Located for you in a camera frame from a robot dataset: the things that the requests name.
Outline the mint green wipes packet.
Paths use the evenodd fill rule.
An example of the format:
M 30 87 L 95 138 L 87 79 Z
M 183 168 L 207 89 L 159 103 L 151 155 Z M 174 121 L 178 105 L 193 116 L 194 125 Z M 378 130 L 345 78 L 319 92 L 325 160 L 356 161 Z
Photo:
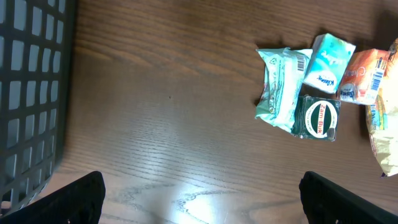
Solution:
M 265 63 L 264 88 L 256 106 L 256 119 L 292 132 L 295 109 L 312 49 L 257 49 Z

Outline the teal Kleenex tissue pack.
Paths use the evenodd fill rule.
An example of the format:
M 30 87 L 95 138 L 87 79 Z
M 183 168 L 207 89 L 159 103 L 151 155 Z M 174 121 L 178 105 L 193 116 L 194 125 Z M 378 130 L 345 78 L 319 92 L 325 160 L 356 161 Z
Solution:
M 303 83 L 328 94 L 336 93 L 356 46 L 326 33 L 315 38 L 312 49 Z

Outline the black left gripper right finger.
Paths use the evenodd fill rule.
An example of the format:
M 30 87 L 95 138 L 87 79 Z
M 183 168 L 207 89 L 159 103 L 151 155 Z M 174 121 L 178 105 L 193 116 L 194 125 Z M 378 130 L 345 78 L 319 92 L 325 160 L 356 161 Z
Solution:
M 299 189 L 309 223 L 397 224 L 397 215 L 313 171 L 304 174 Z

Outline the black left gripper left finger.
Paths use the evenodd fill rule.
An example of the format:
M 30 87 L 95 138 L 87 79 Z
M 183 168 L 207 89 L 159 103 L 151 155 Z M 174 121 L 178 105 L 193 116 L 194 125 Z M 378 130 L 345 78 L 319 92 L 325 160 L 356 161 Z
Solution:
M 105 194 L 103 175 L 94 171 L 1 218 L 1 224 L 98 224 Z

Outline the cream blue chips bag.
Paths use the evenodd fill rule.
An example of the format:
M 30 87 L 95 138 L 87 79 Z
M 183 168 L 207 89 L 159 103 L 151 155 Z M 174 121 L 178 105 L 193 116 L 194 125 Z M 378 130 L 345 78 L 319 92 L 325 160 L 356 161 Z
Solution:
M 374 157 L 382 176 L 397 174 L 397 41 L 390 46 L 390 56 L 374 104 L 366 107 L 367 127 Z

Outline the orange Kleenex tissue pack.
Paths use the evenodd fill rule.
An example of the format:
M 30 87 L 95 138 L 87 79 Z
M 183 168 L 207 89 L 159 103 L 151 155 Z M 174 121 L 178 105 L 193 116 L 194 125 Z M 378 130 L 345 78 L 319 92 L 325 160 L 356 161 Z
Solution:
M 359 105 L 375 102 L 390 51 L 370 49 L 355 53 L 343 75 L 336 97 Z

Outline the dark green Zam-Buk tin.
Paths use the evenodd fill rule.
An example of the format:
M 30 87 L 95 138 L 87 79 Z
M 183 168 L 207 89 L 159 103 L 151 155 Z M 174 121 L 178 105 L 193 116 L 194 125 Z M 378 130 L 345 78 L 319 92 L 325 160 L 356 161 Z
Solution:
M 334 141 L 341 102 L 309 95 L 298 98 L 292 135 L 301 139 Z

